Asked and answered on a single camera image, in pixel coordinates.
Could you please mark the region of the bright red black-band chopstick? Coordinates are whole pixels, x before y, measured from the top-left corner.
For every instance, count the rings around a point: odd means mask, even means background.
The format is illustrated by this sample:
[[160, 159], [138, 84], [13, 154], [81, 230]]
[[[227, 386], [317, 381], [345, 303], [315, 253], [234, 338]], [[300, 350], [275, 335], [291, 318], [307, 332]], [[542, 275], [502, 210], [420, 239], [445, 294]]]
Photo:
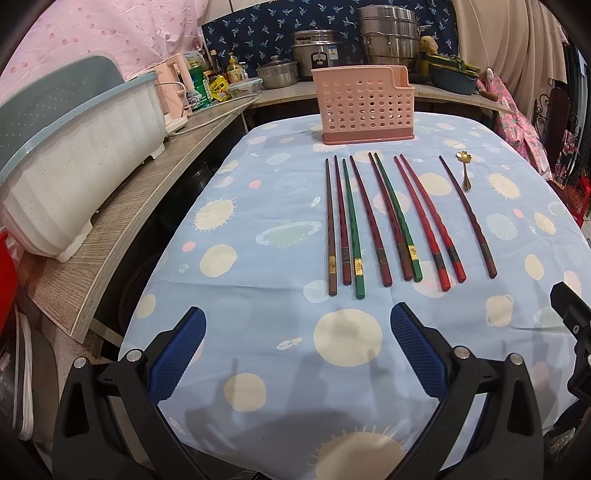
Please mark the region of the bright red black-band chopstick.
[[459, 283], [465, 282], [467, 279], [467, 275], [464, 270], [464, 266], [463, 266], [462, 261], [459, 257], [459, 254], [456, 250], [455, 244], [454, 244], [451, 236], [449, 235], [448, 230], [447, 230], [435, 204], [433, 203], [428, 191], [423, 186], [419, 176], [417, 174], [415, 174], [415, 171], [414, 171], [413, 167], [410, 165], [410, 163], [408, 162], [407, 158], [404, 155], [401, 155], [401, 160], [404, 162], [405, 166], [410, 171], [410, 174], [415, 182], [415, 185], [418, 187], [418, 189], [422, 195], [422, 198], [425, 201], [427, 208], [429, 209], [430, 214], [435, 221], [436, 227], [439, 231], [439, 234], [444, 242], [444, 245], [446, 247], [446, 250], [448, 252], [450, 260], [452, 262], [452, 266], [454, 268], [458, 282]]

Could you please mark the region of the pink perforated utensil basket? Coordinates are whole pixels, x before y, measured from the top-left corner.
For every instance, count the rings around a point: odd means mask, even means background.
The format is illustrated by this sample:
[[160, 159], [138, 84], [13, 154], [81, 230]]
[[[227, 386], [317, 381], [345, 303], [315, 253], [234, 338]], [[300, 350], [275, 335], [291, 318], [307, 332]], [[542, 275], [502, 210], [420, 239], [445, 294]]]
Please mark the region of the pink perforated utensil basket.
[[314, 69], [327, 145], [412, 140], [415, 88], [402, 65]]

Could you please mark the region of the pink dotted curtain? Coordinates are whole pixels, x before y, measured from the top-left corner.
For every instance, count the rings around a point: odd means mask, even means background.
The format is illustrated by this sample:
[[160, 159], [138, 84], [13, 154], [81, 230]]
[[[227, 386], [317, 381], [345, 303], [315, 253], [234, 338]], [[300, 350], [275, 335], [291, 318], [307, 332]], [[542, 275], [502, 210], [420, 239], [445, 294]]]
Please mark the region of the pink dotted curtain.
[[89, 55], [104, 55], [129, 79], [204, 45], [207, 1], [57, 1], [33, 24], [1, 74], [1, 100]]

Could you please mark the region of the blue planet-print tablecloth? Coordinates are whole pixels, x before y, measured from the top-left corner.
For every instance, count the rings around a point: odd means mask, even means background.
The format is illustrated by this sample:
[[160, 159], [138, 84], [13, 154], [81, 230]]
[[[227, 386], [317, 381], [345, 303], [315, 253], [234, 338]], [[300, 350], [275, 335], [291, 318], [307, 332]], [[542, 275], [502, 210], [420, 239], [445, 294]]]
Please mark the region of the blue planet-print tablecloth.
[[[194, 449], [274, 479], [381, 479], [410, 450], [437, 400], [428, 396], [390, 327], [394, 304], [477, 356], [523, 356], [541, 419], [552, 425], [572, 402], [566, 383], [574, 340], [549, 294], [565, 282], [590, 295], [590, 249], [549, 185], [480, 123], [419, 113], [411, 141], [322, 142], [318, 116], [254, 128], [188, 210], [131, 317], [124, 350], [143, 348], [197, 306], [207, 328], [173, 395], [160, 408]], [[472, 155], [463, 189], [456, 154]], [[423, 273], [403, 278], [369, 153], [378, 153], [404, 212]], [[342, 282], [334, 156], [346, 208], [352, 284]], [[459, 283], [404, 155], [435, 204], [464, 266]], [[362, 175], [386, 249], [393, 286], [384, 287], [353, 173]], [[427, 214], [451, 282], [443, 292], [402, 175]], [[442, 156], [487, 239], [498, 275], [480, 247]], [[325, 159], [329, 159], [338, 294], [328, 292]], [[356, 299], [342, 159], [355, 201], [366, 297]]]

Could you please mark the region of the green chopstick gold band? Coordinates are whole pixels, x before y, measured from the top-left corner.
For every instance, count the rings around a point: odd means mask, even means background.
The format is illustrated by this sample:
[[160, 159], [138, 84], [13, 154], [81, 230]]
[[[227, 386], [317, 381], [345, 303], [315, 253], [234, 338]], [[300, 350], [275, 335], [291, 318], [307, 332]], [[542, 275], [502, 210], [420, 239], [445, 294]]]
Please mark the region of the green chopstick gold band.
[[351, 232], [353, 249], [353, 285], [355, 285], [356, 299], [363, 300], [363, 298], [366, 297], [365, 276], [363, 275], [363, 259], [359, 227], [358, 222], [356, 222], [355, 201], [353, 200], [353, 191], [351, 187], [351, 181], [349, 181], [349, 170], [346, 159], [342, 159], [342, 169], [344, 170], [346, 202], [348, 202], [349, 212], [349, 231]]

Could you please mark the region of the yellow snack packet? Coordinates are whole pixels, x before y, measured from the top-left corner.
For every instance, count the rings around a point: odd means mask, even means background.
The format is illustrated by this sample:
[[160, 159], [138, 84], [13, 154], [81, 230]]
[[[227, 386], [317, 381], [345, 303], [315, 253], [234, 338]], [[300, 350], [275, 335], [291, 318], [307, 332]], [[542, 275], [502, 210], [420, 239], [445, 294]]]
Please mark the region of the yellow snack packet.
[[231, 94], [228, 92], [228, 81], [222, 75], [211, 77], [208, 82], [211, 97], [216, 102], [225, 102], [231, 98]]

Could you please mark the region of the dark maroon wavy chopstick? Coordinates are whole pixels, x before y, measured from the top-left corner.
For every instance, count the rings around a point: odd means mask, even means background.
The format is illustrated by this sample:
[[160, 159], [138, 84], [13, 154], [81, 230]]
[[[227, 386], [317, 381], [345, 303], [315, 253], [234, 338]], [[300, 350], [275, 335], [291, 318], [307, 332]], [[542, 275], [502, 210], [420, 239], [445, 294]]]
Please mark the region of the dark maroon wavy chopstick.
[[452, 181], [452, 185], [454, 186], [456, 192], [458, 193], [460, 201], [466, 211], [469, 222], [470, 222], [471, 227], [474, 231], [477, 243], [480, 247], [481, 254], [483, 256], [483, 260], [485, 262], [488, 275], [491, 279], [494, 279], [498, 275], [497, 268], [496, 268], [496, 265], [494, 262], [493, 255], [492, 255], [491, 250], [489, 248], [489, 244], [487, 242], [486, 237], [483, 234], [482, 228], [481, 228], [481, 226], [478, 222], [478, 219], [473, 211], [473, 208], [472, 208], [470, 202], [468, 201], [464, 191], [462, 190], [462, 187], [460, 186], [458, 180], [456, 179], [452, 170], [450, 169], [447, 162], [445, 161], [445, 159], [442, 156], [439, 156], [439, 160], [442, 163], [448, 176], [450, 177], [450, 180]]

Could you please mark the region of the silver rice cooker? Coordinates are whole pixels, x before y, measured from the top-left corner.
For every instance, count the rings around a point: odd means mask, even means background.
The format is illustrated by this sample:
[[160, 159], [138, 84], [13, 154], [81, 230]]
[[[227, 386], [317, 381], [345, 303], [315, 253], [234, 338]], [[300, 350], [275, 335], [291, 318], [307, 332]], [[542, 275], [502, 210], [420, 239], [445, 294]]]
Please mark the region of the silver rice cooker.
[[304, 81], [312, 79], [311, 71], [314, 69], [345, 64], [342, 37], [335, 30], [294, 32], [294, 45], [291, 49], [297, 61], [298, 77]]

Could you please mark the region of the small gold flower spoon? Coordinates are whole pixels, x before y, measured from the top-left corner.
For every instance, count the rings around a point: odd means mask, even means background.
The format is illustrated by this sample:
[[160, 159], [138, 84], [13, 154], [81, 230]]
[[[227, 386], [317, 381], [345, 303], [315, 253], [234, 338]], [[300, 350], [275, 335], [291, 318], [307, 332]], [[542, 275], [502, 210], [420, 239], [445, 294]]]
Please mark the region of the small gold flower spoon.
[[461, 150], [456, 154], [456, 157], [463, 165], [463, 189], [465, 191], [470, 191], [472, 188], [472, 184], [469, 177], [468, 165], [472, 161], [472, 155], [469, 154], [466, 150]]

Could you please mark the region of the yellow oil bottle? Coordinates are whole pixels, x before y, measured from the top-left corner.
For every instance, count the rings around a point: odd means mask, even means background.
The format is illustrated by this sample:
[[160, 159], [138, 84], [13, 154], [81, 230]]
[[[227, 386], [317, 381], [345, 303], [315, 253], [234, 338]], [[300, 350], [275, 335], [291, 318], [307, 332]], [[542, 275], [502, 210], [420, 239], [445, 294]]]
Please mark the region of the yellow oil bottle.
[[243, 73], [242, 65], [239, 64], [238, 58], [229, 53], [228, 55], [228, 68], [226, 68], [226, 75], [228, 75], [228, 82], [231, 84], [239, 83], [245, 80], [245, 74]]

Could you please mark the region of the green milk powder can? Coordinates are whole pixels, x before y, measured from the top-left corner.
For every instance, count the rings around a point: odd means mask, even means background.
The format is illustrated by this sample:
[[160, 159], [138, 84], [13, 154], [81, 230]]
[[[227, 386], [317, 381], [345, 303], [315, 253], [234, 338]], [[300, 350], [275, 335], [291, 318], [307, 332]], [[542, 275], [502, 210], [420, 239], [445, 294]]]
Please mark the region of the green milk powder can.
[[204, 69], [194, 64], [189, 68], [189, 76], [193, 85], [193, 89], [187, 93], [191, 110], [195, 112], [211, 106], [211, 92], [209, 92]]

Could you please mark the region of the brown chopstick gold band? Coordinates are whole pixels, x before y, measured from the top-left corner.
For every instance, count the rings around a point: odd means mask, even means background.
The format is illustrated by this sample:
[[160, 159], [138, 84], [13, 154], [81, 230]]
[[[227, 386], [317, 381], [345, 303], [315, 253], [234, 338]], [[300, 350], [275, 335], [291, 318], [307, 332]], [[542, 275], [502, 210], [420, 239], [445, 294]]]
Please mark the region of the brown chopstick gold band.
[[335, 257], [335, 226], [332, 210], [332, 184], [329, 173], [329, 159], [325, 159], [325, 189], [327, 189], [327, 230], [328, 230], [328, 292], [338, 294], [337, 257]]

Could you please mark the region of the dark blue plastic basin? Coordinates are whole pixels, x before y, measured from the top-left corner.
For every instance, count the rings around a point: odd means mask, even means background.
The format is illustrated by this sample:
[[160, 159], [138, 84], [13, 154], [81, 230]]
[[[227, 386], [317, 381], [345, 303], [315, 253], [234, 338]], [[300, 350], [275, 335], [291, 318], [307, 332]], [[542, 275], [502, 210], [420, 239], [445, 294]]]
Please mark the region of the dark blue plastic basin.
[[430, 65], [430, 75], [435, 87], [462, 95], [476, 92], [478, 76], [438, 65]]

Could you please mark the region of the green chopstick dark band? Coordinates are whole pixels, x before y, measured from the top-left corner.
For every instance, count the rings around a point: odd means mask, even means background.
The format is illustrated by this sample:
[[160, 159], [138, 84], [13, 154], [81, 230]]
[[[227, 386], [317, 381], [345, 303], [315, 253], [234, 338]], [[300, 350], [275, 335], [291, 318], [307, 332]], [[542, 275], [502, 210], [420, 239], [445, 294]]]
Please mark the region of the green chopstick dark band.
[[403, 277], [407, 281], [413, 280], [416, 283], [419, 283], [423, 279], [423, 273], [404, 212], [401, 209], [396, 192], [394, 192], [388, 173], [378, 153], [374, 154], [374, 158], [386, 191], [388, 192], [388, 198], [394, 211], [394, 217], [396, 218], [396, 221], [394, 222], [396, 225], [396, 234], [394, 235], [394, 238], [396, 239], [397, 248], [401, 258]]

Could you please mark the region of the dark red patterned chopstick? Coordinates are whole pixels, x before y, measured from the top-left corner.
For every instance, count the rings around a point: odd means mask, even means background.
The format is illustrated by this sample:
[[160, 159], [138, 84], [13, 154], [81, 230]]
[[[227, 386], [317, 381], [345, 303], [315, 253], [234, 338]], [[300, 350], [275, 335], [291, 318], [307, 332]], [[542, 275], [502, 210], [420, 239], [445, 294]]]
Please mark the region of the dark red patterned chopstick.
[[370, 199], [367, 194], [367, 190], [365, 188], [365, 184], [363, 183], [362, 175], [359, 172], [359, 168], [356, 166], [356, 161], [353, 156], [349, 156], [349, 162], [352, 164], [353, 173], [356, 177], [356, 182], [358, 182], [360, 194], [363, 202], [363, 209], [365, 209], [369, 227], [370, 227], [370, 235], [372, 236], [374, 249], [376, 252], [377, 262], [380, 269], [381, 280], [384, 287], [390, 288], [393, 286], [393, 278], [390, 270], [390, 265], [388, 263], [388, 257], [386, 253], [386, 249], [382, 240], [382, 236], [377, 224], [377, 220], [373, 213], [372, 206], [370, 206]]

